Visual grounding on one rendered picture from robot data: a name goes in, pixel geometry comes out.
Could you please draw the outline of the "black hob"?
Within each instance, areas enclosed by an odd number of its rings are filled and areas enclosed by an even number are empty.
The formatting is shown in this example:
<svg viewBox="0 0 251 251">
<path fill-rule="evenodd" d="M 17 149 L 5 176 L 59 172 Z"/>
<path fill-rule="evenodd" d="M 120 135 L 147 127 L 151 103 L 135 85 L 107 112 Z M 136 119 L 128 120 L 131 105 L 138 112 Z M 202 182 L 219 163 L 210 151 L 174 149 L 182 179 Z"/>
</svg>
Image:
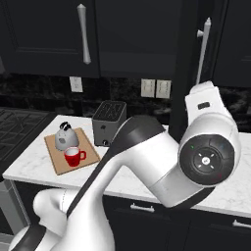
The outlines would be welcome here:
<svg viewBox="0 0 251 251">
<path fill-rule="evenodd" d="M 0 179 L 55 117 L 52 112 L 0 107 Z"/>
</svg>

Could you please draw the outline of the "white wall socket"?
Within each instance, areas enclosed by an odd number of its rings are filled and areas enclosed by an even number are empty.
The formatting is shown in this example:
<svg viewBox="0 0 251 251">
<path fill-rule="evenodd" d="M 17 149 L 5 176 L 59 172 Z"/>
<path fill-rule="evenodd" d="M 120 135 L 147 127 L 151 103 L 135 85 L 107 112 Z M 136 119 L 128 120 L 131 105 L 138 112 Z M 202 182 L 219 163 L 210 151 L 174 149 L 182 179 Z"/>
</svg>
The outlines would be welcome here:
<svg viewBox="0 0 251 251">
<path fill-rule="evenodd" d="M 78 76 L 71 76 L 70 77 L 70 85 L 71 85 L 71 91 L 72 92 L 78 92 L 82 93 L 82 81 L 81 78 Z"/>
</svg>

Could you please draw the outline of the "brown wooden tray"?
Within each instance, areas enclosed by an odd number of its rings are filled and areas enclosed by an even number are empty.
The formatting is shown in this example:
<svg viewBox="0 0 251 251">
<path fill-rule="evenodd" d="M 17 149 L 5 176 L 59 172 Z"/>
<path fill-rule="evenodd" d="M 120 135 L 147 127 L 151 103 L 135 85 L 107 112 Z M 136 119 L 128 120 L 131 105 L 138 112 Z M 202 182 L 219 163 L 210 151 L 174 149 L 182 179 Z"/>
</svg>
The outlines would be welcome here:
<svg viewBox="0 0 251 251">
<path fill-rule="evenodd" d="M 86 152 L 86 159 L 79 162 L 76 167 L 70 167 L 65 159 L 64 152 L 59 151 L 55 147 L 55 135 L 48 135 L 44 137 L 55 173 L 60 176 L 62 174 L 83 168 L 100 161 L 100 157 L 96 152 L 94 146 L 90 142 L 89 138 L 85 134 L 81 127 L 75 128 L 75 133 L 79 141 L 79 149 Z"/>
</svg>

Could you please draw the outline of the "grey toaster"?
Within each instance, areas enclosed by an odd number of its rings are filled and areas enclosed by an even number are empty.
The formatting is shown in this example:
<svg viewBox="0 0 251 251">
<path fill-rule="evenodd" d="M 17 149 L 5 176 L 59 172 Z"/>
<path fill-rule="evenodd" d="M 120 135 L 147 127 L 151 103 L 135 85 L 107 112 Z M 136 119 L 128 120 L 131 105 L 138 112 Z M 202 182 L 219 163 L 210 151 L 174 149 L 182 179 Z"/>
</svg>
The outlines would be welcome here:
<svg viewBox="0 0 251 251">
<path fill-rule="evenodd" d="M 117 130 L 126 121 L 126 102 L 106 100 L 92 117 L 94 144 L 109 147 Z"/>
</svg>

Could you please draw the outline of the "white wall switch plate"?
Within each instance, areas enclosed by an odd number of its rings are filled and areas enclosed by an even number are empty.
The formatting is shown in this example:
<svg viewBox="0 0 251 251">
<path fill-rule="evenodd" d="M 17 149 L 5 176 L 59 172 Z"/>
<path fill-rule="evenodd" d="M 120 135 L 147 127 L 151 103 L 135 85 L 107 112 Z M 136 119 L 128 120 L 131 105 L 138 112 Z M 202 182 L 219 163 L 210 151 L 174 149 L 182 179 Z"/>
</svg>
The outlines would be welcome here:
<svg viewBox="0 0 251 251">
<path fill-rule="evenodd" d="M 155 80 L 145 79 L 141 80 L 141 96 L 153 98 L 155 95 Z"/>
<path fill-rule="evenodd" d="M 171 84 L 170 80 L 157 80 L 156 97 L 169 99 L 171 94 Z"/>
</svg>

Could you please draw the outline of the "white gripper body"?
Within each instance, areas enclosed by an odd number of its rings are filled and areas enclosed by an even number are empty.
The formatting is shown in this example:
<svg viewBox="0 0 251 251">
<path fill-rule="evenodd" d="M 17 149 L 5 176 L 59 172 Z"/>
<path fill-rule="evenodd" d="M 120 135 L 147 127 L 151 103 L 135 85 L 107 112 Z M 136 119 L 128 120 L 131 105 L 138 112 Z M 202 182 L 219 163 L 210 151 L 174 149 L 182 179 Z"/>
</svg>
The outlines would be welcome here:
<svg viewBox="0 0 251 251">
<path fill-rule="evenodd" d="M 189 94 L 193 97 L 210 97 L 220 95 L 219 89 L 211 81 L 195 84 L 190 89 Z"/>
</svg>

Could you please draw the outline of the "black cabinet door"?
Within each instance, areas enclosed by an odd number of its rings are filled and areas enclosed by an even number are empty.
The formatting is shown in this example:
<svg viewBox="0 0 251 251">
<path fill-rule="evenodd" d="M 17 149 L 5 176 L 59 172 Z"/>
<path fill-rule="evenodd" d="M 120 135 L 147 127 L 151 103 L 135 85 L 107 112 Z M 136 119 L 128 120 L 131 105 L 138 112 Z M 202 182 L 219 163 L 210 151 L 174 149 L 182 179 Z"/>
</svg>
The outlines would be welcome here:
<svg viewBox="0 0 251 251">
<path fill-rule="evenodd" d="M 251 0 L 228 0 L 213 81 L 251 88 Z"/>
<path fill-rule="evenodd" d="M 214 0 L 182 0 L 169 122 L 169 134 L 176 142 L 180 142 L 187 127 L 184 97 L 192 86 L 193 72 L 197 69 L 197 30 L 212 16 L 213 9 Z"/>
<path fill-rule="evenodd" d="M 169 79 L 182 0 L 95 0 L 101 75 Z"/>
<path fill-rule="evenodd" d="M 79 4 L 86 7 L 89 65 Z M 13 74 L 99 77 L 94 0 L 0 0 L 0 57 Z"/>
</svg>

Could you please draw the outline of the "black drawer front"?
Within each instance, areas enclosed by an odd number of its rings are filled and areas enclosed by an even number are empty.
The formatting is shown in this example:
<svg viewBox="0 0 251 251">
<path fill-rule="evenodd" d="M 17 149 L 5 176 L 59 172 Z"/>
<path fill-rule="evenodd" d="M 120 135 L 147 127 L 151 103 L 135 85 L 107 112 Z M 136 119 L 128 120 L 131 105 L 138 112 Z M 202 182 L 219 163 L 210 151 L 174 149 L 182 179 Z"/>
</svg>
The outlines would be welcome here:
<svg viewBox="0 0 251 251">
<path fill-rule="evenodd" d="M 155 213 L 131 210 L 130 205 L 153 206 Z M 116 251 L 183 251 L 189 218 L 156 203 L 103 196 Z"/>
<path fill-rule="evenodd" d="M 232 226 L 251 219 L 193 210 L 184 251 L 251 251 L 251 228 Z"/>
</svg>

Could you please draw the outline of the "grey oven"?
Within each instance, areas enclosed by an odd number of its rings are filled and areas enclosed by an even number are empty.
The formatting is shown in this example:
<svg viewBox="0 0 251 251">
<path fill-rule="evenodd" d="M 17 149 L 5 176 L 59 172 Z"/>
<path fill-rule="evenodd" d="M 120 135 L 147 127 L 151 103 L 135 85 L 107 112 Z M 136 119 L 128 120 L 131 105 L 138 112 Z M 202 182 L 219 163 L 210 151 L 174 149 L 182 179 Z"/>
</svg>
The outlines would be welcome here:
<svg viewBox="0 0 251 251">
<path fill-rule="evenodd" d="M 25 206 L 15 184 L 8 179 L 0 182 L 0 209 L 13 232 L 17 234 L 30 224 Z"/>
</svg>

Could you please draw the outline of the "red mug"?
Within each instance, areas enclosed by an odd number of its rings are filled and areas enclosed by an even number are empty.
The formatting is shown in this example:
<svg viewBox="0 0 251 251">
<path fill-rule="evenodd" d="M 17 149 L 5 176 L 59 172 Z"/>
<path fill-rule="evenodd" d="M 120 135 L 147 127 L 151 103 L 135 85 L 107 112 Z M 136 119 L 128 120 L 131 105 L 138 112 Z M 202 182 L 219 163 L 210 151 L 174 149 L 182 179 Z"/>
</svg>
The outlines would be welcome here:
<svg viewBox="0 0 251 251">
<path fill-rule="evenodd" d="M 70 167 L 76 167 L 81 161 L 86 159 L 86 152 L 78 147 L 69 147 L 65 150 L 64 156 Z"/>
</svg>

